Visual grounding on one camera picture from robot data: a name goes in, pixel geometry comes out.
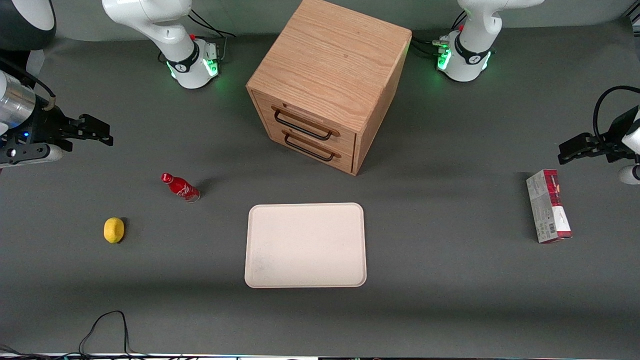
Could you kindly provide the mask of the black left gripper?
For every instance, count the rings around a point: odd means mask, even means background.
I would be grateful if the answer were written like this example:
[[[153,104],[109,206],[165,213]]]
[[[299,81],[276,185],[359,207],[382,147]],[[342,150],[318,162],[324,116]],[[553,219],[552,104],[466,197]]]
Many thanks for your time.
[[[604,134],[607,151],[602,150],[598,139],[588,133],[580,133],[558,146],[558,163],[561,166],[581,158],[605,155],[608,163],[622,159],[639,158],[639,108],[633,107],[617,116]]]

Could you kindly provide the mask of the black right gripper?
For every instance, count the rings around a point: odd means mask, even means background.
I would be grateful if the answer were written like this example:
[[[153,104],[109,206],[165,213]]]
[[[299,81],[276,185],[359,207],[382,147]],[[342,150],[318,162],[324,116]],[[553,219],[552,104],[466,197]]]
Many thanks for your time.
[[[81,114],[76,120],[66,116],[57,107],[50,111],[36,110],[23,125],[22,136],[28,144],[44,143],[57,146],[64,152],[73,151],[71,140],[98,141],[110,147],[114,145],[110,126],[89,114]]]

